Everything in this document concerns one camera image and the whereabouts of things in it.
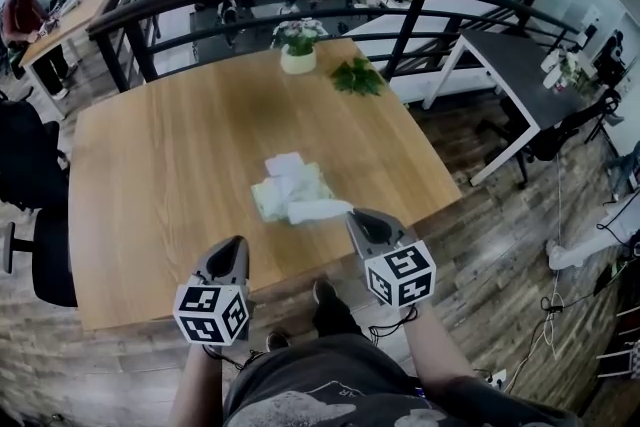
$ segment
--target black tabletop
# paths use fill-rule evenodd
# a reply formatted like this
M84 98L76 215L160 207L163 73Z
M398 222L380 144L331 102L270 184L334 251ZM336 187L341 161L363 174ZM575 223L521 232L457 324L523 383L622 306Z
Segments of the black tabletop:
M462 31L462 35L507 83L540 130L585 108L573 87L563 91L544 87L546 73L540 64L546 53L532 39L484 31Z

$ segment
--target white marker cube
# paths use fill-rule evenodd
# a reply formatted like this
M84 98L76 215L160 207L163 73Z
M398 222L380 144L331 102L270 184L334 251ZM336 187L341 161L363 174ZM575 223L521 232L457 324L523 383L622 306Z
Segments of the white marker cube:
M231 345L249 319L239 286L180 285L173 316L190 343Z
M369 290L390 306L408 306L433 294L436 264L422 241L368 258L364 266Z

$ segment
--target black pants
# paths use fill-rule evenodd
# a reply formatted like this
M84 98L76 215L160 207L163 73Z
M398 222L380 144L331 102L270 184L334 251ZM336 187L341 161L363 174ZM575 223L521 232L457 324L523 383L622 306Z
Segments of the black pants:
M33 63L33 71L50 94L55 95L62 89L62 82L69 72L69 65L64 59L62 46L58 45Z
M349 307L338 297L320 302L313 316L313 325L318 330L318 337L345 333L362 335Z

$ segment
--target person in red shirt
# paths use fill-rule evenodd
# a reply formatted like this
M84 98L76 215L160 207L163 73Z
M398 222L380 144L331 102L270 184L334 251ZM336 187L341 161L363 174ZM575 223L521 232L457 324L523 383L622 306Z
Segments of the person in red shirt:
M2 8L2 25L9 50L23 55L29 44L38 40L40 27L49 19L49 14L37 0L6 0ZM60 45L33 63L34 71L55 100L67 96L69 91L61 80L69 78L77 67L77 64L72 67L67 64Z

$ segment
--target red shirt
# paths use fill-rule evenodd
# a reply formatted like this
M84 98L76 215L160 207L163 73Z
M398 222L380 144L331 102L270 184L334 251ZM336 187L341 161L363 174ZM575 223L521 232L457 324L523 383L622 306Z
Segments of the red shirt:
M2 7L2 25L5 35L14 32L29 34L40 30L42 20L47 18L49 16L37 0L5 0Z

